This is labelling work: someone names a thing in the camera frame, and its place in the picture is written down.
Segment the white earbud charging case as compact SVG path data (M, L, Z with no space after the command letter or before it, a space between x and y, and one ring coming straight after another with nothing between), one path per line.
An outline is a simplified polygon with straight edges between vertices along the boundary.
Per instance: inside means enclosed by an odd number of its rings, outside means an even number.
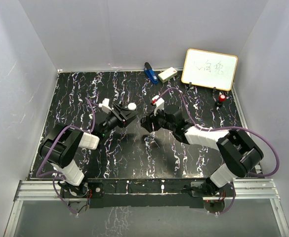
M130 111L135 111L137 109L137 105L135 103L129 103L127 105L127 108L130 110Z

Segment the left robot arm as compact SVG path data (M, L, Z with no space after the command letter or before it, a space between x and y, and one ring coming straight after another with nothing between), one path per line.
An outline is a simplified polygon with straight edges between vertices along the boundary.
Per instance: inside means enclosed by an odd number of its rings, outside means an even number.
M91 131L58 124L38 150L40 157L46 159L59 172L58 177L64 179L58 185L76 197L84 197L88 193L87 179L74 161L77 149L96 150L107 134L116 127L127 127L138 114L135 103L129 103L126 107L117 104L110 106L107 98L98 107L107 117L99 124L93 123Z

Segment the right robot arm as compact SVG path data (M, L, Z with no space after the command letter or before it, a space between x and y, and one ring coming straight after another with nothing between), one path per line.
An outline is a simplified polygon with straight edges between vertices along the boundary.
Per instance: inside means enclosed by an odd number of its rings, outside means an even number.
M184 189L190 193L217 196L226 184L246 177L264 157L262 150L244 130L201 131L185 121L181 112L158 110L140 122L148 132L167 129L181 143L206 146L220 152L224 163L199 186L186 186Z

